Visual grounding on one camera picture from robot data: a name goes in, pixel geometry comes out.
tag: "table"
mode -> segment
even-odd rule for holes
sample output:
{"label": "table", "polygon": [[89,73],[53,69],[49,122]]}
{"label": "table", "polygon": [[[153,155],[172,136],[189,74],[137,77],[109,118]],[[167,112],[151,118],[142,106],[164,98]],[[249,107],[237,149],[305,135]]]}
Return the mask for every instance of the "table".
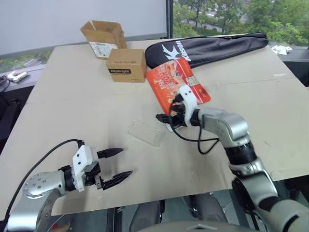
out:
{"label": "table", "polygon": [[[144,48],[158,41],[128,42]],[[211,101],[245,117],[257,155],[274,180],[309,174],[309,93],[282,61],[264,47],[193,69]],[[1,218],[18,183],[49,149],[71,138],[102,150],[123,147],[100,161],[104,178],[133,170],[116,187],[94,186],[57,200],[53,215],[130,205],[231,188],[234,178],[221,145],[206,156],[155,119],[162,109],[147,81],[114,83],[105,61],[89,45],[57,47],[32,91],[0,156]],[[166,133],[160,147],[130,134],[134,120]],[[180,133],[196,138],[198,128]],[[213,137],[204,132],[205,138]],[[77,150],[68,144],[52,153],[35,173],[71,164]]]}

